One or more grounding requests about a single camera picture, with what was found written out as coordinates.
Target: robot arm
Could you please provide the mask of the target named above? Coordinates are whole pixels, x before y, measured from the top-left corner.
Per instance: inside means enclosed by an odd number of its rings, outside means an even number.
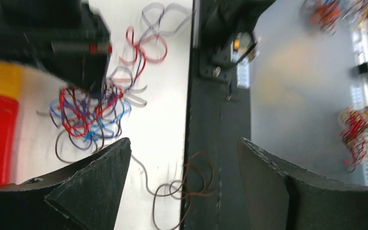
[[[100,15],[81,0],[0,0],[0,60],[101,92],[112,52]]]

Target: black mount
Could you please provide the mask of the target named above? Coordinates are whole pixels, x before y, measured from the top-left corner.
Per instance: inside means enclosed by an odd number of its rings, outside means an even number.
[[[275,0],[202,0],[200,4],[200,77],[230,85],[233,40],[239,33],[253,30],[259,16]]]

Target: brown wire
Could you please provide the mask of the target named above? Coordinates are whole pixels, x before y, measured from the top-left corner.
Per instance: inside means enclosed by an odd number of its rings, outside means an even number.
[[[200,168],[196,165],[194,165],[193,163],[191,163],[191,160],[199,155],[205,155],[209,168],[211,170],[212,176],[211,176],[211,180],[209,181],[209,183],[207,183],[207,179],[205,177],[205,175],[202,173],[202,171],[200,170]],[[184,167],[186,167],[184,176],[183,176],[183,180],[175,180],[171,183],[165,183],[165,184],[161,184],[157,189],[156,192],[152,192],[149,189],[149,178],[148,178],[148,173],[146,170],[146,167],[143,165],[142,162],[140,162],[135,156],[131,155],[132,159],[134,161],[136,161],[136,163],[138,163],[142,168],[143,171],[145,173],[145,184],[146,184],[146,190],[149,194],[151,194],[153,196],[153,206],[152,206],[152,212],[151,212],[151,217],[152,217],[152,221],[154,226],[157,228],[157,230],[162,230],[156,223],[156,219],[154,217],[155,215],[155,209],[156,209],[156,198],[157,197],[166,197],[166,196],[171,196],[174,199],[178,199],[178,200],[182,200],[182,199],[189,199],[189,204],[188,207],[183,215],[183,217],[181,218],[181,220],[178,222],[178,224],[176,226],[174,226],[173,228],[169,229],[169,230],[175,230],[177,228],[180,227],[180,225],[183,223],[184,219],[186,218],[186,216],[189,213],[189,210],[191,208],[191,204],[192,204],[192,200],[193,197],[195,196],[201,196],[201,197],[207,197],[207,196],[211,196],[216,192],[216,188],[212,188],[212,183],[214,182],[215,179],[215,172],[214,172],[214,168],[212,166],[211,160],[209,159],[209,156],[206,152],[204,151],[199,151],[196,154],[194,154],[193,156],[188,158],[187,164],[184,165]],[[192,192],[189,188],[189,186],[186,184],[186,180],[187,180],[187,176],[188,176],[188,172],[190,171],[190,169],[194,169],[198,175],[201,177],[202,181],[203,181],[203,188],[201,189],[201,191],[199,192]],[[168,187],[169,188],[169,193],[167,194],[163,194],[163,195],[159,195],[158,192],[160,189],[162,189],[163,187]],[[174,194],[178,193],[178,192],[182,192],[182,196],[181,197],[175,197]]]
[[[105,137],[105,133],[104,133],[104,128],[102,127],[102,125],[99,123],[98,121],[98,118],[95,119],[95,121],[98,123],[98,126],[100,127],[100,130],[101,130],[101,135],[102,137]],[[56,138],[56,143],[55,143],[55,146],[54,146],[54,152],[56,154],[56,157],[61,161],[61,162],[64,162],[64,163],[67,163],[67,164],[72,164],[74,163],[74,161],[66,161],[64,159],[62,159],[58,153],[58,141],[60,140],[60,137],[66,132],[65,129],[63,129],[58,135],[57,135],[57,138]],[[98,148],[98,144],[96,143],[96,141],[93,141],[94,145],[95,145],[95,151],[93,152],[93,154],[96,154],[97,152],[101,151],[104,146],[105,146],[105,139],[102,138],[102,143],[101,143],[101,147]]]

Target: table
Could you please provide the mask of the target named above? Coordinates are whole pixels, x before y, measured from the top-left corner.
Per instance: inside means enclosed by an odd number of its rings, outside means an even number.
[[[109,71],[117,65],[118,56],[129,51],[125,41],[128,26],[134,26],[137,34],[144,30],[140,23],[141,9],[150,0],[91,0],[92,8],[98,8],[112,33],[113,57]],[[167,5],[170,0],[161,0]],[[192,8],[191,0],[179,3]],[[150,20],[157,14],[150,13]],[[185,17],[170,13],[162,26],[175,28]],[[185,25],[175,36],[165,38],[169,50],[165,61],[158,65],[147,64],[138,88],[147,85],[140,97],[147,100],[145,108],[133,108],[129,117],[122,121],[123,137],[132,142],[132,154],[147,168],[149,186],[155,190],[160,184],[181,179],[183,171],[188,67],[190,55],[191,25]],[[155,53],[146,47],[147,53]],[[54,144],[59,130],[50,118],[39,116],[36,111],[46,112],[49,103],[56,99],[65,83],[34,69],[24,71],[20,112],[14,140],[12,178],[14,183],[36,177],[66,166],[54,154]],[[60,155],[68,161],[87,157],[90,152],[80,151],[64,138]],[[115,229],[150,230],[153,196],[145,188],[143,169],[131,161],[126,177],[122,201]],[[160,198],[156,205],[156,221],[162,229],[175,226],[180,217],[180,201],[170,197]]]
[[[337,122],[348,106],[368,105],[368,77],[356,69],[368,61],[367,25],[355,33],[342,23],[333,36],[313,33],[302,3],[278,0],[256,25],[262,40],[251,88],[251,141],[320,175],[368,186],[368,159],[345,172],[349,155]],[[287,14],[279,20],[279,12]]]

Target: gray surface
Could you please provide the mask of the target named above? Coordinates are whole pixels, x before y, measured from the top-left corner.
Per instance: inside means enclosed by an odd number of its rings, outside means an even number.
[[[310,171],[362,184],[345,172],[349,151],[337,118],[360,87],[349,28],[333,36],[307,25],[302,0],[277,0],[260,18],[256,78],[251,87],[252,142]]]

